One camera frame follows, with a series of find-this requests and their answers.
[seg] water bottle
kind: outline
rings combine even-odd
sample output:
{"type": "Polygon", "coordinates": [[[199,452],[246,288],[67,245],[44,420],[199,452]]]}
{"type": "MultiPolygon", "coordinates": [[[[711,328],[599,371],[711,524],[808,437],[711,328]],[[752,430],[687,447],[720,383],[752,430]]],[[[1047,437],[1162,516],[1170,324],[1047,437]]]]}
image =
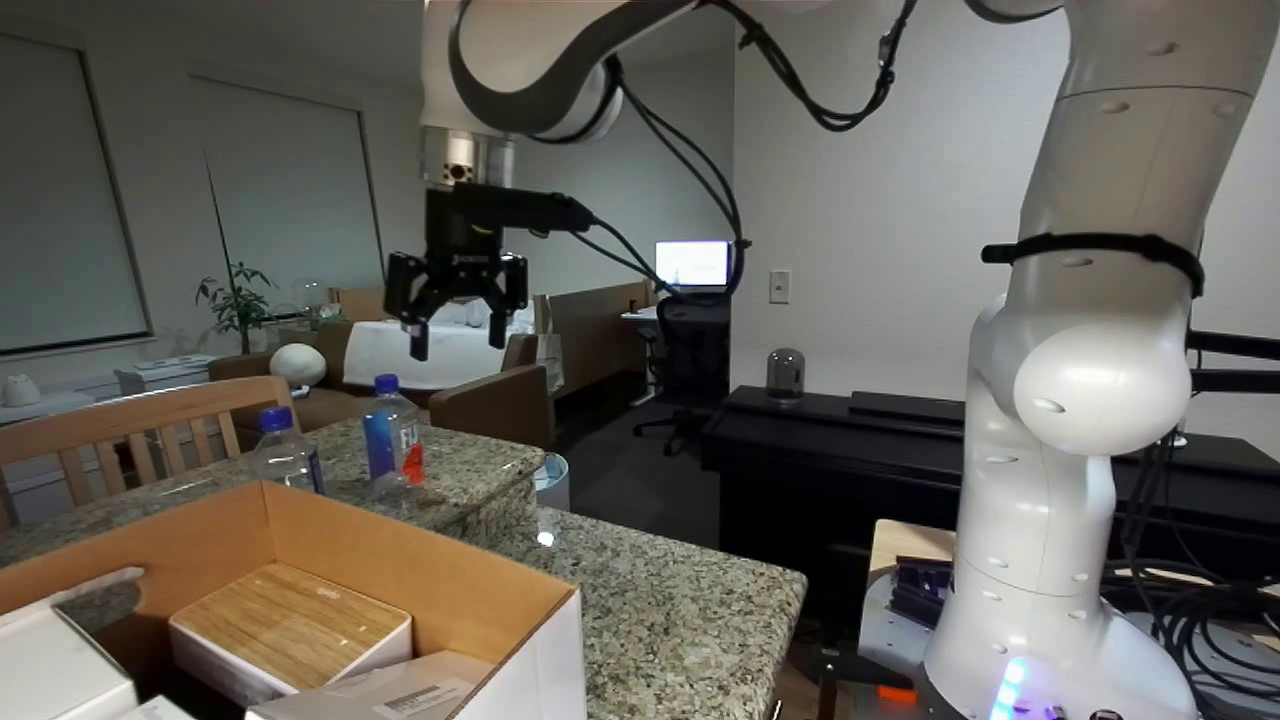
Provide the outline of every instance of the water bottle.
{"type": "Polygon", "coordinates": [[[373,409],[365,413],[373,501],[402,501],[402,491],[427,480],[425,413],[399,391],[399,374],[390,371],[376,374],[373,391],[373,409]]]}
{"type": "Polygon", "coordinates": [[[567,511],[567,458],[559,452],[544,452],[530,473],[530,541],[555,546],[559,511],[567,511]]]}
{"type": "Polygon", "coordinates": [[[284,486],[325,491],[316,447],[290,428],[290,409],[262,409],[256,416],[256,477],[284,486]]]}

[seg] granite countertop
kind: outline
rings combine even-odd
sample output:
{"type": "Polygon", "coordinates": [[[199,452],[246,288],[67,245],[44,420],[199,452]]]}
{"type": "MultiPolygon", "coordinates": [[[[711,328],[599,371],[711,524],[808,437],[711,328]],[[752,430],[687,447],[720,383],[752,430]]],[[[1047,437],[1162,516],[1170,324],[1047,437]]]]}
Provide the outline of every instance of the granite countertop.
{"type": "MultiPolygon", "coordinates": [[[[359,422],[306,430],[325,486],[365,501],[359,422]]],[[[770,705],[803,575],[695,544],[530,509],[538,447],[427,428],[427,496],[376,509],[544,569],[583,594],[589,712],[595,720],[749,720],[770,705]]],[[[253,480],[253,457],[207,464],[0,544],[0,565],[133,524],[253,480]]]]}
{"type": "MultiPolygon", "coordinates": [[[[306,430],[306,441],[318,452],[325,491],[345,505],[365,505],[366,464],[365,464],[359,422],[354,420],[332,422],[332,428],[306,430]]],[[[538,457],[544,457],[538,447],[427,428],[425,501],[408,511],[399,509],[396,511],[381,509],[381,511],[402,516],[421,526],[449,530],[452,524],[490,505],[494,496],[510,496],[510,491],[527,496],[527,477],[538,464],[538,457]]],[[[156,516],[174,505],[193,505],[199,496],[212,496],[231,483],[246,483],[256,477],[259,477],[256,457],[242,452],[235,458],[203,464],[197,473],[179,473],[173,480],[143,483],[124,496],[107,496],[79,511],[62,511],[49,524],[31,524],[24,530],[3,536],[0,565],[133,524],[141,516],[156,516]]]]}
{"type": "Polygon", "coordinates": [[[527,505],[455,536],[579,586],[590,720],[769,715],[800,570],[527,505]]]}

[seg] blue bottle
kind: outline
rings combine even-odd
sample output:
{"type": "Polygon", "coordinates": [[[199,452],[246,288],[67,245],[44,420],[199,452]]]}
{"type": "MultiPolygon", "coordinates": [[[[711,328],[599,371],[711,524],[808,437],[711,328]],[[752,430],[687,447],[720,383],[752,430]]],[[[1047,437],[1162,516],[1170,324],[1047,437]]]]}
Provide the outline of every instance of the blue bottle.
{"type": "Polygon", "coordinates": [[[256,477],[284,486],[325,491],[318,452],[290,428],[290,409],[262,409],[256,428],[256,477]]]}
{"type": "Polygon", "coordinates": [[[366,501],[413,509],[413,491],[427,480],[425,413],[399,391],[399,374],[373,380],[376,401],[365,413],[366,501]]]}

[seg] black cabinet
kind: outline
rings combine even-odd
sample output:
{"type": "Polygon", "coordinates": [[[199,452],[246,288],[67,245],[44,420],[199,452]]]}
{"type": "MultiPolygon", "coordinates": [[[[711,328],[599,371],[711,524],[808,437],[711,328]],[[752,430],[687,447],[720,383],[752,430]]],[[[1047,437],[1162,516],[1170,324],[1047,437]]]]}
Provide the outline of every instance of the black cabinet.
{"type": "MultiPolygon", "coordinates": [[[[955,524],[962,409],[919,395],[770,395],[736,387],[705,428],[720,473],[720,546],[808,570],[808,617],[845,624],[880,516],[955,524]]],[[[1114,458],[1119,511],[1140,457],[1114,458]]],[[[1147,524],[1143,556],[1183,544],[1230,579],[1280,570],[1280,464],[1244,441],[1188,437],[1147,524]]]]}

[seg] computer monitor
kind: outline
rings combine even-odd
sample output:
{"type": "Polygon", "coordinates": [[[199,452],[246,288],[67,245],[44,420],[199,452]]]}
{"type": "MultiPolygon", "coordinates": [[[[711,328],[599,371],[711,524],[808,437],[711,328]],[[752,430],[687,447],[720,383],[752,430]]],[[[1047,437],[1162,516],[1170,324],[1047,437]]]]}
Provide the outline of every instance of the computer monitor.
{"type": "Polygon", "coordinates": [[[656,238],[656,277],[687,290],[722,288],[727,238],[656,238]]]}

